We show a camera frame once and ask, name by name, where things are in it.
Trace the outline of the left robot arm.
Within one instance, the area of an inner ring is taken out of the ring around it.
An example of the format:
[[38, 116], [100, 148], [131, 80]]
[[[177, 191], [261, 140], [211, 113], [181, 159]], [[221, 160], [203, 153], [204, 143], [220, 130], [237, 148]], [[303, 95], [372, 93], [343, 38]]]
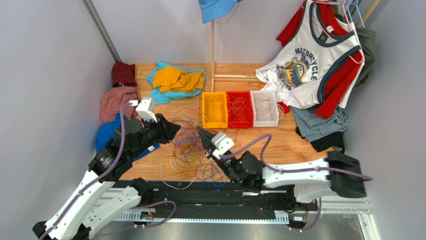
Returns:
[[154, 119], [121, 119], [113, 137], [88, 165], [83, 179], [61, 209], [49, 220], [39, 221], [32, 231], [40, 240], [90, 240], [101, 228], [132, 208], [151, 209], [158, 203], [154, 190], [143, 178], [135, 178], [112, 199], [96, 207], [99, 199], [154, 144], [170, 143], [181, 129], [160, 113]]

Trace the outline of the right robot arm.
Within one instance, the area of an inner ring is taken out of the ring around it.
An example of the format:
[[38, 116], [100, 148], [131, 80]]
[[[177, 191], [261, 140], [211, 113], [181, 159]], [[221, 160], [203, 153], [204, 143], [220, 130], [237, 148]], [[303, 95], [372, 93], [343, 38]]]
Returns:
[[359, 199], [367, 196], [365, 182], [372, 177], [362, 174], [360, 161], [339, 151], [329, 151], [316, 160], [292, 164], [268, 164], [264, 160], [266, 147], [260, 156], [249, 152], [249, 147], [272, 135], [264, 134], [236, 153], [231, 152], [234, 141], [224, 132], [214, 134], [197, 127], [206, 157], [213, 159], [232, 183], [244, 189], [260, 192], [262, 188], [289, 186], [291, 201], [311, 203], [325, 196]]

